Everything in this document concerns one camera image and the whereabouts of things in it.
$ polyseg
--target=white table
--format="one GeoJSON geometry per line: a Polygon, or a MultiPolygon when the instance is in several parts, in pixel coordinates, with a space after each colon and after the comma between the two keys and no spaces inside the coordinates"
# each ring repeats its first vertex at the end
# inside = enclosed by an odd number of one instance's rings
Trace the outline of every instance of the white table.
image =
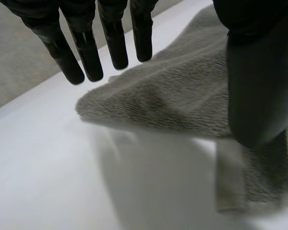
{"type": "MultiPolygon", "coordinates": [[[[165,48],[210,0],[185,0],[154,21],[165,48]]],[[[126,34],[130,67],[138,65],[126,34]]],[[[0,109],[0,230],[288,230],[288,211],[238,220],[215,212],[213,142],[84,123],[87,90],[117,75],[70,85],[62,73],[0,109]]]]}

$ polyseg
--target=black rubber fingertip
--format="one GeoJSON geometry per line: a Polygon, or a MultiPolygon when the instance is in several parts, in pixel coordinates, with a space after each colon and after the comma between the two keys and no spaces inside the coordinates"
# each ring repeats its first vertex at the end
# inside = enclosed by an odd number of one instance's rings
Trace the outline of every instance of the black rubber fingertip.
{"type": "Polygon", "coordinates": [[[64,73],[66,79],[73,85],[78,85],[84,81],[84,74],[74,57],[70,52],[62,58],[54,59],[59,68],[64,73]]]}
{"type": "Polygon", "coordinates": [[[87,46],[84,49],[78,49],[81,61],[83,63],[87,78],[92,81],[103,79],[104,72],[100,63],[98,50],[96,46],[87,46]]]}
{"type": "Polygon", "coordinates": [[[140,62],[149,61],[153,56],[152,27],[133,31],[136,55],[140,62]]]}
{"type": "Polygon", "coordinates": [[[117,70],[127,68],[128,55],[124,34],[113,38],[107,38],[107,42],[114,68],[117,70]]]}

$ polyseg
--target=black robotic finger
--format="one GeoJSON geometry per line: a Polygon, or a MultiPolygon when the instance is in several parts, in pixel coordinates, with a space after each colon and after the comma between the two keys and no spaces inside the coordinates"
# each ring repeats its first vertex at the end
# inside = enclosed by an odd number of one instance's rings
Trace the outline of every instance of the black robotic finger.
{"type": "Polygon", "coordinates": [[[59,23],[56,0],[1,0],[44,43],[67,80],[72,84],[84,81],[84,74],[74,57],[59,23]]]}
{"type": "Polygon", "coordinates": [[[82,83],[84,74],[60,29],[59,22],[39,26],[32,31],[42,40],[67,80],[74,85],[82,83]]]}
{"type": "Polygon", "coordinates": [[[137,58],[141,62],[150,60],[153,54],[151,11],[153,11],[157,2],[158,0],[130,1],[135,49],[137,58]]]}
{"type": "Polygon", "coordinates": [[[60,8],[68,22],[88,79],[101,80],[103,70],[92,30],[95,0],[61,0],[60,8]]]}
{"type": "Polygon", "coordinates": [[[106,36],[112,63],[116,69],[128,66],[128,55],[121,19],[127,0],[99,0],[98,11],[106,36]]]}

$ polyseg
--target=gray towel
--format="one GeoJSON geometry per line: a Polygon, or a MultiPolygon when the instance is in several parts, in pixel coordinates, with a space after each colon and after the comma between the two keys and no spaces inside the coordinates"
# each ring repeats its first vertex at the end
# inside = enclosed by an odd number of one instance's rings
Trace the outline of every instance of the gray towel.
{"type": "Polygon", "coordinates": [[[76,110],[94,122],[216,140],[217,210],[265,214],[288,207],[288,129],[254,150],[231,138],[227,32],[213,6],[202,10],[169,47],[88,92],[76,110]]]}

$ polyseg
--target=black finger segment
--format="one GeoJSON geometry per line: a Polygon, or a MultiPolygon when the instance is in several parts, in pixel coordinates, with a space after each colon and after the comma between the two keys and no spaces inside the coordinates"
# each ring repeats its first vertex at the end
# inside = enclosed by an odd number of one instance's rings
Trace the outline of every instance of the black finger segment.
{"type": "Polygon", "coordinates": [[[130,12],[132,18],[133,36],[137,58],[140,62],[151,59],[153,54],[151,11],[158,0],[131,0],[130,12]]]}
{"type": "Polygon", "coordinates": [[[40,26],[32,31],[42,40],[67,80],[74,85],[82,83],[84,74],[60,29],[59,22],[40,26]]]}
{"type": "Polygon", "coordinates": [[[68,22],[73,40],[90,81],[103,78],[103,70],[92,30],[94,0],[62,0],[60,8],[68,22]]]}
{"type": "Polygon", "coordinates": [[[128,66],[125,35],[121,22],[126,7],[127,0],[98,1],[99,16],[115,69],[124,69],[128,66]]]}

